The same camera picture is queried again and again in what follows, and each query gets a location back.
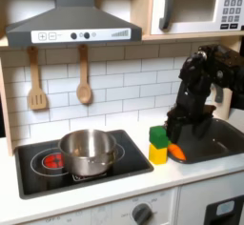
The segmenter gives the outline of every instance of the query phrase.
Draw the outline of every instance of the black sink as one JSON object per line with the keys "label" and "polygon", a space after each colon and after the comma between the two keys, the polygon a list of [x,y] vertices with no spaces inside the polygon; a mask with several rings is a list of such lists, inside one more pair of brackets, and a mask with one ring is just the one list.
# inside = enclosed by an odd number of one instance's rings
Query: black sink
{"label": "black sink", "polygon": [[175,161],[192,164],[244,153],[244,133],[231,124],[208,119],[198,125],[186,125],[182,128],[177,145],[181,148],[186,160],[169,157]]}

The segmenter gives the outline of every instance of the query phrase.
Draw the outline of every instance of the black stovetop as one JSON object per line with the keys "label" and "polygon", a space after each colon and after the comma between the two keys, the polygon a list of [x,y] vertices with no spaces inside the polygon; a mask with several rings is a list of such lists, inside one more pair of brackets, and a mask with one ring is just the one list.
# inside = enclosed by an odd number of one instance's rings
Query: black stovetop
{"label": "black stovetop", "polygon": [[153,170],[153,166],[126,132],[109,133],[117,140],[117,161],[107,173],[96,177],[69,174],[63,168],[62,156],[57,147],[59,140],[16,148],[20,197],[28,199],[55,194]]}

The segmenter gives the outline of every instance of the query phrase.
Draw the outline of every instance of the oven handle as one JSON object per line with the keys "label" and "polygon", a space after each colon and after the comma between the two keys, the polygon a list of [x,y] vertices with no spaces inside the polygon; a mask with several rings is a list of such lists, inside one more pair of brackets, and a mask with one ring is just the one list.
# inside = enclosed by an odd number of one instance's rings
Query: oven handle
{"label": "oven handle", "polygon": [[164,18],[159,19],[159,28],[163,31],[166,30],[172,18],[173,13],[173,0],[165,0]]}

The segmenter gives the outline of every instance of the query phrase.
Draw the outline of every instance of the wooden spoon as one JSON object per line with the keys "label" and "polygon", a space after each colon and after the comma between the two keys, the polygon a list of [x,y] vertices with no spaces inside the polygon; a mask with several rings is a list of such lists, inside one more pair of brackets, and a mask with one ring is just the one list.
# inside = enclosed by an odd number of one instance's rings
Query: wooden spoon
{"label": "wooden spoon", "polygon": [[88,47],[82,45],[80,51],[80,84],[77,88],[77,97],[83,104],[88,104],[92,97],[92,91],[88,84]]}
{"label": "wooden spoon", "polygon": [[47,106],[47,98],[44,92],[40,89],[37,63],[38,49],[36,47],[29,47],[28,54],[30,58],[30,74],[32,82],[32,89],[28,95],[28,104],[33,110],[44,109]]}

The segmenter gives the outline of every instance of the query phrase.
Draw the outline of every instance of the green block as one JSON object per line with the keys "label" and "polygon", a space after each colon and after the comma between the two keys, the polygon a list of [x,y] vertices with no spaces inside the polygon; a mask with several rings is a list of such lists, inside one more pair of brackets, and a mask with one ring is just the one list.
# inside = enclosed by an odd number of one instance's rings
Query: green block
{"label": "green block", "polygon": [[162,126],[150,128],[149,140],[156,149],[168,148],[169,138],[166,136],[166,130]]}

